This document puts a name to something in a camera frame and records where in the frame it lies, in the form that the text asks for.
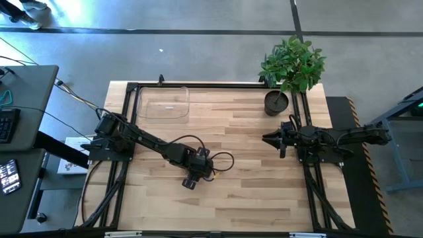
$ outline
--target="white paper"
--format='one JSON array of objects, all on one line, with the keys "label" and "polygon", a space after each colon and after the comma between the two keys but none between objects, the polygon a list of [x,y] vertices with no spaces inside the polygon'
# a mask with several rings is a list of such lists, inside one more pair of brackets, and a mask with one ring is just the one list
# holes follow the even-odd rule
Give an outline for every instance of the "white paper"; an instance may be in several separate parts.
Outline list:
[{"label": "white paper", "polygon": [[[86,138],[66,138],[65,140],[65,144],[68,145],[69,147],[72,147],[73,149],[77,149],[81,151],[82,153],[84,153],[85,155],[89,155],[89,151],[87,150],[82,151],[83,148],[81,148],[81,145],[86,143],[90,143],[90,141],[87,140]],[[86,174],[86,173],[87,173],[86,169],[80,166],[74,165],[73,163],[70,163],[66,161],[65,159],[60,159],[58,174],[79,175],[79,174]]]}]

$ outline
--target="potted plant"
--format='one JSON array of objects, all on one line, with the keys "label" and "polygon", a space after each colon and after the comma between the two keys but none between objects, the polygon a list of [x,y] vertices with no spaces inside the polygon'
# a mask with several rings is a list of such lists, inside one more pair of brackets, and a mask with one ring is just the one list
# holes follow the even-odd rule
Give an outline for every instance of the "potted plant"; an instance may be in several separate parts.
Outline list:
[{"label": "potted plant", "polygon": [[268,57],[264,56],[263,71],[258,75],[264,77],[271,89],[283,81],[279,91],[270,91],[264,98],[267,115],[276,116],[288,107],[284,91],[304,93],[320,80],[326,57],[321,56],[321,49],[310,50],[310,46],[311,41],[301,43],[296,36],[291,36],[288,41],[282,39],[282,44],[275,45]]}]

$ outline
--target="black plant pot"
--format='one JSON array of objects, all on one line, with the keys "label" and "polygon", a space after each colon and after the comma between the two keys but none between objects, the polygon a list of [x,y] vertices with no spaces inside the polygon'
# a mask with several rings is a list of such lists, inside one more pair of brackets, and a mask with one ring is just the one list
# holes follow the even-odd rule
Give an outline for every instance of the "black plant pot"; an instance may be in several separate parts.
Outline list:
[{"label": "black plant pot", "polygon": [[264,111],[269,116],[276,116],[288,107],[288,97],[280,91],[270,91],[264,97]]}]

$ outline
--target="concrete floor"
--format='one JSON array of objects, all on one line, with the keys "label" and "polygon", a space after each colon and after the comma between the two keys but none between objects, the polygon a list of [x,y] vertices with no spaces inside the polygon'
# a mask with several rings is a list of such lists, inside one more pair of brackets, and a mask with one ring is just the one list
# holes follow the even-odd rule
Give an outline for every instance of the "concrete floor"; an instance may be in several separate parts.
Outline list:
[{"label": "concrete floor", "polygon": [[[48,27],[294,30],[289,0],[126,0],[122,3],[56,0],[48,2],[51,10],[32,15]],[[303,30],[423,31],[419,24],[423,20],[420,0],[297,0],[297,5]],[[0,26],[23,27],[11,24],[1,15]],[[165,79],[175,81],[257,81],[264,54],[281,38],[12,32],[0,36],[40,64],[59,65],[58,77],[79,96],[99,106],[104,103],[110,80],[157,80],[162,73]],[[352,98],[362,123],[379,116],[423,84],[423,38],[306,37],[305,40],[322,48],[328,57],[321,81],[326,94]],[[0,42],[0,49],[5,48]],[[12,55],[7,56],[22,57],[8,52]],[[98,122],[84,104],[57,89],[53,90],[47,111],[83,134],[92,134]],[[57,139],[77,136],[48,117],[43,120],[42,130]],[[389,148],[371,147],[371,155],[381,187],[396,182],[397,171]],[[75,206],[78,196],[70,197],[58,206]],[[423,236],[423,188],[385,194],[384,198],[396,234]],[[54,214],[56,207],[42,205],[41,210]],[[69,216],[75,215],[75,210],[68,210]],[[59,229],[69,227],[69,222],[58,217],[40,227],[26,224],[24,230]]]}]

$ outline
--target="green plant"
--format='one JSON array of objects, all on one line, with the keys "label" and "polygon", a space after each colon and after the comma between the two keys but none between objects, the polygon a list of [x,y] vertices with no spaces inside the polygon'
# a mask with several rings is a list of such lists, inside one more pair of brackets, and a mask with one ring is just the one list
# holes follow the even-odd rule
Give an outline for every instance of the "green plant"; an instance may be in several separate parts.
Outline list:
[{"label": "green plant", "polygon": [[261,63],[263,71],[258,75],[264,76],[270,88],[276,82],[284,80],[280,90],[293,93],[305,92],[311,89],[325,71],[323,62],[326,57],[321,56],[321,49],[309,50],[311,41],[301,43],[295,36],[289,40],[282,39],[282,44],[275,45],[272,54],[264,56]]}]

